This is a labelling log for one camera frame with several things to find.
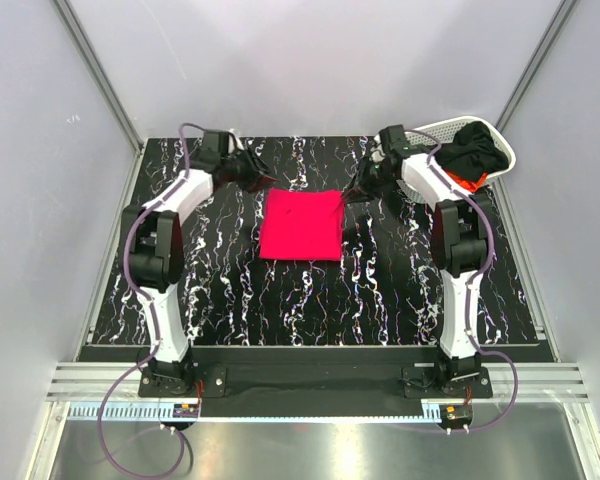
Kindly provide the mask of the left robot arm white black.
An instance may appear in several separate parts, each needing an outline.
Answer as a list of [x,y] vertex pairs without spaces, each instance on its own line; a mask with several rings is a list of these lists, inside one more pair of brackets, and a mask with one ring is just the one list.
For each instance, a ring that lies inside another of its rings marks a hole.
[[123,210],[121,266],[145,314],[150,339],[148,357],[137,364],[143,396],[148,388],[184,396],[200,386],[178,298],[185,266],[182,225],[226,184],[254,193],[274,182],[268,167],[247,147],[205,148],[156,198]]

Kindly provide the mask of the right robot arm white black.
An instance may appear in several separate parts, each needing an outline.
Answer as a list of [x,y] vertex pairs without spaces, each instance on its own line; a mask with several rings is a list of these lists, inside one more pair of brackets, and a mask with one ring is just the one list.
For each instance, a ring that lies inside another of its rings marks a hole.
[[432,371],[414,385],[446,396],[479,380],[482,354],[477,339],[477,303],[494,253],[493,232],[482,198],[461,187],[433,159],[416,154],[367,154],[343,192],[346,203],[375,199],[392,183],[416,189],[433,210],[430,252],[443,281],[443,326]]

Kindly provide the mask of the pink red t shirt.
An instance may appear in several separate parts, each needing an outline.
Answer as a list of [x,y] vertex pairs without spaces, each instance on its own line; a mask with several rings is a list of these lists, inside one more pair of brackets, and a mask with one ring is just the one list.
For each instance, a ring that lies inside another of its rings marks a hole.
[[280,261],[339,261],[344,200],[337,190],[266,196],[260,230],[260,257]]

